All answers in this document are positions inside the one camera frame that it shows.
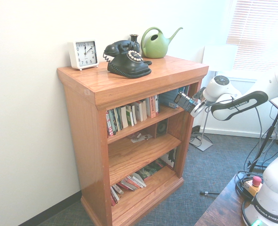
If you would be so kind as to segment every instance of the watering can handle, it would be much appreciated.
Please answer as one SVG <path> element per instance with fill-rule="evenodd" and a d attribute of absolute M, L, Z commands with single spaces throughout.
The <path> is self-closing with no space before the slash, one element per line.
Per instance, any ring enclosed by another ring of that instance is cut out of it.
<path fill-rule="evenodd" d="M 144 32 L 144 34 L 143 34 L 143 36 L 142 36 L 142 39 L 141 39 L 141 47 L 142 47 L 142 49 L 145 47 L 145 45 L 143 45 L 143 44 L 144 44 L 145 36 L 146 36 L 147 33 L 148 33 L 149 31 L 151 31 L 151 30 L 157 30 L 158 32 L 163 33 L 163 32 L 162 32 L 159 28 L 157 28 L 157 27 L 151 27 L 151 28 L 147 29 L 147 30 Z"/>

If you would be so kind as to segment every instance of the clock hands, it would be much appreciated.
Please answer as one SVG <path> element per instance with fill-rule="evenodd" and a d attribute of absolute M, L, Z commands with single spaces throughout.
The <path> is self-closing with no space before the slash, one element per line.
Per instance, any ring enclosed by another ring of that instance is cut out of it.
<path fill-rule="evenodd" d="M 91 47 L 88 51 L 90 51 L 92 48 L 93 48 L 93 47 Z M 85 50 L 85 51 L 86 51 L 86 50 Z M 88 51 L 87 51 L 87 52 L 88 52 Z M 87 52 L 86 52 L 86 54 L 87 54 Z"/>

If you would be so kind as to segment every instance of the bookshelf top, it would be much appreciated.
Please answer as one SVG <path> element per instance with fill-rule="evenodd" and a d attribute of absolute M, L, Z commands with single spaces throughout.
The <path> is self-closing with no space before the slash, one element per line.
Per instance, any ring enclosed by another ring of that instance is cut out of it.
<path fill-rule="evenodd" d="M 111 109 L 148 96 L 200 81 L 208 66 L 176 57 L 165 56 L 152 61 L 152 72 L 138 79 L 128 79 L 107 71 L 107 62 L 98 68 L 82 71 L 57 69 L 61 82 L 95 104 L 98 109 Z"/>

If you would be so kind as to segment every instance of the red button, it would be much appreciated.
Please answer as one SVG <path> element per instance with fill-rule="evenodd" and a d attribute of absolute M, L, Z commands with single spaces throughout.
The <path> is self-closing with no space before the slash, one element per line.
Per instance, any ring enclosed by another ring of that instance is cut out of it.
<path fill-rule="evenodd" d="M 259 185 L 261 184 L 261 178 L 260 177 L 258 177 L 258 176 L 254 176 L 253 177 L 253 181 L 252 181 L 252 183 L 253 183 L 253 185 L 255 186 L 255 187 L 259 187 Z"/>

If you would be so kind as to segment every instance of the gray carpet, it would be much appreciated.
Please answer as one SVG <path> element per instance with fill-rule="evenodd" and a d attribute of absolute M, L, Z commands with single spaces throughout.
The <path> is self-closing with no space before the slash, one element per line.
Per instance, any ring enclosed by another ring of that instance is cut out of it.
<path fill-rule="evenodd" d="M 217 197 L 202 196 L 199 192 L 222 191 L 236 172 L 243 169 L 246 157 L 259 140 L 213 134 L 207 136 L 214 145 L 204 152 L 192 145 L 189 146 L 183 173 L 184 185 L 135 226 L 193 226 Z M 274 144 L 268 151 L 266 159 L 277 151 L 278 145 Z M 252 161 L 255 155 L 256 150 L 252 152 L 249 160 Z M 93 225 L 80 201 L 40 224 L 40 226 Z"/>

